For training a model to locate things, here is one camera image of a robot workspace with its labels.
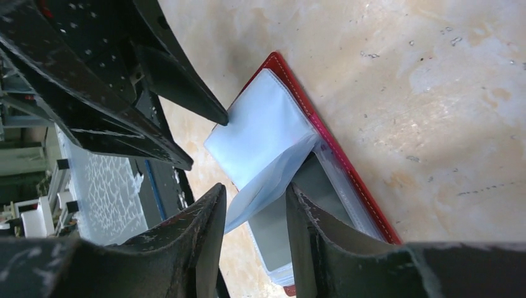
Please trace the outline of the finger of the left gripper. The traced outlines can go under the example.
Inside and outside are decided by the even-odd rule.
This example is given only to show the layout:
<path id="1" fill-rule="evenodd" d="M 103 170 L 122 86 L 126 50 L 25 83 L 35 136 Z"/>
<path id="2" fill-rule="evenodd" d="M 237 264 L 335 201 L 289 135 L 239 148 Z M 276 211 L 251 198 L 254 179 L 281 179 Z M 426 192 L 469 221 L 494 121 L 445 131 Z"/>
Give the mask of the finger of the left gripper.
<path id="1" fill-rule="evenodd" d="M 95 154 L 154 159 L 191 169 L 191 157 L 171 134 L 99 79 L 35 1 L 1 2 L 1 56 L 75 145 Z"/>
<path id="2" fill-rule="evenodd" d="M 226 126 L 228 113 L 195 71 L 157 1 L 138 1 L 137 12 L 153 41 L 137 46 L 137 58 L 151 90 L 216 124 Z"/>

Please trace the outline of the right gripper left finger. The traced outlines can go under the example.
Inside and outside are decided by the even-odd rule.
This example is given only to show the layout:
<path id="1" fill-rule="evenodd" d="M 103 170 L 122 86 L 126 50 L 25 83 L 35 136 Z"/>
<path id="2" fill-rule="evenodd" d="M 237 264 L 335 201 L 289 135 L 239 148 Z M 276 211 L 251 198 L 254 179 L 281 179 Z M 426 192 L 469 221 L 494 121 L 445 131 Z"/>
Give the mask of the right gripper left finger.
<path id="1" fill-rule="evenodd" d="M 226 215 L 216 184 L 188 208 L 120 245 L 2 238 L 2 297 L 215 297 Z"/>

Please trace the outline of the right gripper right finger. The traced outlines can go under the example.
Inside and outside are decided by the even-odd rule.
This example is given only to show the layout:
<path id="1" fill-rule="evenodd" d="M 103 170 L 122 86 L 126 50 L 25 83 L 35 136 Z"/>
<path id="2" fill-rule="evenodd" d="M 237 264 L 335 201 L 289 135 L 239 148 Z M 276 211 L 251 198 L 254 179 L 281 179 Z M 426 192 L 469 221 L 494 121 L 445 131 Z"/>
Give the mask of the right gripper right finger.
<path id="1" fill-rule="evenodd" d="M 298 297 L 524 297 L 525 243 L 374 239 L 285 192 Z"/>

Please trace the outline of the red card holder wallet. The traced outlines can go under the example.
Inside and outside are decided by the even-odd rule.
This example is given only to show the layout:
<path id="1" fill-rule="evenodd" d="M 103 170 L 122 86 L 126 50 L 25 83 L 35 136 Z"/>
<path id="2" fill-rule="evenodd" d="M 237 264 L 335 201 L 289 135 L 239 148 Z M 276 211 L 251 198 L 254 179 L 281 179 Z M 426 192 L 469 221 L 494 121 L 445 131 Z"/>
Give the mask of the red card holder wallet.
<path id="1" fill-rule="evenodd" d="M 338 141 L 292 70 L 272 52 L 204 145 L 238 190 L 225 232 L 247 224 L 270 280 L 293 295 L 285 190 L 295 182 L 318 205 L 379 241 L 400 244 Z"/>

